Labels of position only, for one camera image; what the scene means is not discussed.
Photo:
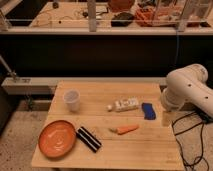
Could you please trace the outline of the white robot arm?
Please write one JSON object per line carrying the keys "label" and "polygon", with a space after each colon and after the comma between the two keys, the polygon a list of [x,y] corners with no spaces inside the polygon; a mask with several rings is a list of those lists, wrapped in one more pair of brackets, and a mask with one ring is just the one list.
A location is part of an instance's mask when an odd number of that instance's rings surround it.
{"label": "white robot arm", "polygon": [[173,70],[166,76],[167,87],[160,100],[166,111],[180,110],[186,101],[213,118],[213,89],[206,85],[208,71],[201,64]]}

